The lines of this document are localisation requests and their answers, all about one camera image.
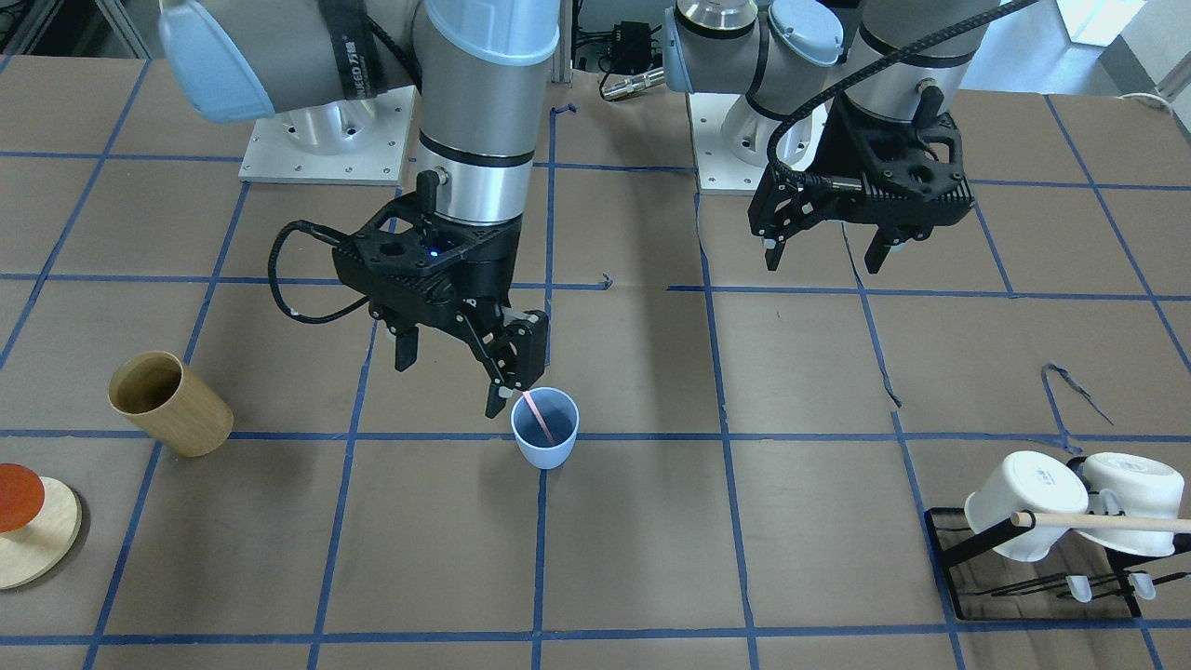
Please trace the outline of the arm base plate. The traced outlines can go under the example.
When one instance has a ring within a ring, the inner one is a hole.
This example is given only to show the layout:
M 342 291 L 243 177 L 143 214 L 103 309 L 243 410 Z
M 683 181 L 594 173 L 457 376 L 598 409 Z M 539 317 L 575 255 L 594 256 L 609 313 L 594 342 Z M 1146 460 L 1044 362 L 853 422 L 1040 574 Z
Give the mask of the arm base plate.
M 746 195 L 756 190 L 769 162 L 769 140 L 780 120 L 757 114 L 743 95 L 693 93 L 688 96 L 690 139 L 701 194 Z M 796 123 L 777 149 L 782 161 L 805 169 L 815 158 L 827 109 Z
M 416 88 L 283 112 L 255 123 L 238 177 L 289 184 L 395 186 L 409 163 Z

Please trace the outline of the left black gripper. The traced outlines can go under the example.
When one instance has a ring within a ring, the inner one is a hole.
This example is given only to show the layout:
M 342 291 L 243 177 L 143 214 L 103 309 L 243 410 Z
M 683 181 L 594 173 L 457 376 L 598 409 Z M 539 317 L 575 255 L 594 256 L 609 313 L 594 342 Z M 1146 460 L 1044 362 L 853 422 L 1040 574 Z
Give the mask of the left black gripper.
M 752 234 L 777 271 L 786 242 L 824 220 L 871 224 L 866 270 L 894 248 L 958 224 L 977 202 L 962 165 L 958 124 L 941 98 L 913 98 L 909 120 L 885 120 L 834 100 L 812 164 L 802 177 L 762 177 L 749 203 Z

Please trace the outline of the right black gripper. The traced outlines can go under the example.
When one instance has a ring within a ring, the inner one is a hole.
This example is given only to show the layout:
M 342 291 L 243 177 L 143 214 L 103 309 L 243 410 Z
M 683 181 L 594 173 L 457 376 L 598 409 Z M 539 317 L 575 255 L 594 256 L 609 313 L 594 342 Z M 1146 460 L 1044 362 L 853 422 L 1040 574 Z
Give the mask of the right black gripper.
M 414 194 L 384 205 L 332 248 L 342 284 L 366 298 L 395 342 L 393 368 L 416 364 L 420 326 L 451 332 L 488 374 L 490 419 L 547 365 L 549 317 L 511 309 L 522 217 L 476 226 L 422 212 Z

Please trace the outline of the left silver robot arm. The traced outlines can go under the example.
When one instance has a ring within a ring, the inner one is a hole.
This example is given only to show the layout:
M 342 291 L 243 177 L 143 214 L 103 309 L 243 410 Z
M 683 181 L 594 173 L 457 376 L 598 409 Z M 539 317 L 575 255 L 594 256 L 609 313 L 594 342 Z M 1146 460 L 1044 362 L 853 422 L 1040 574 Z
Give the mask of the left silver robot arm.
M 928 240 L 974 207 L 950 115 L 994 1 L 863 1 L 852 27 L 821 1 L 676 1 L 666 84 L 732 94 L 723 139 L 761 168 L 750 232 L 777 270 L 822 221 L 875 226 L 863 255 Z

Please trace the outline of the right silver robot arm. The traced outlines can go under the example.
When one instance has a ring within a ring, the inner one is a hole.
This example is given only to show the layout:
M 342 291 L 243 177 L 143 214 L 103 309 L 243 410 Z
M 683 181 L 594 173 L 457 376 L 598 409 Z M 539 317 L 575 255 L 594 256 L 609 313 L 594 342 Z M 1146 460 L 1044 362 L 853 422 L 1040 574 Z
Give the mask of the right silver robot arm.
M 183 95 L 237 123 L 420 93 L 414 188 L 357 232 L 297 220 L 266 267 L 278 308 L 325 324 L 366 308 L 417 359 L 420 327 L 463 342 L 488 374 L 485 414 L 544 372 L 549 319 L 510 302 L 550 60 L 554 1 L 162 1 L 158 30 Z M 357 301 L 324 317 L 289 308 L 278 263 L 289 234 L 331 246 Z

